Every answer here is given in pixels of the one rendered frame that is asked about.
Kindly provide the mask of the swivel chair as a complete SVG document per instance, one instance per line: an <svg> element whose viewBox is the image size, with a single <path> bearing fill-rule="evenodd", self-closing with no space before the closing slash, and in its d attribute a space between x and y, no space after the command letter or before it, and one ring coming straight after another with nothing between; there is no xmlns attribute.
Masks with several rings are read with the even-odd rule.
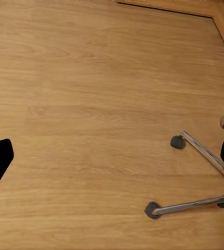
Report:
<svg viewBox="0 0 224 250"><path fill-rule="evenodd" d="M224 129L224 116L220 119L220 125ZM200 153L202 153L220 172L224 175L224 163L219 160L214 154L206 149L197 140L193 139L186 132L182 132L179 136L173 136L171 139L171 146L181 148L183 145L183 138L186 138ZM159 214L171 213L181 210L187 210L192 208L204 207L217 204L220 208L224 208L224 195L213 197L209 199L203 199L200 201L178 204L167 207L159 207L156 203L150 202L146 208L145 213L152 219L155 219Z"/></svg>

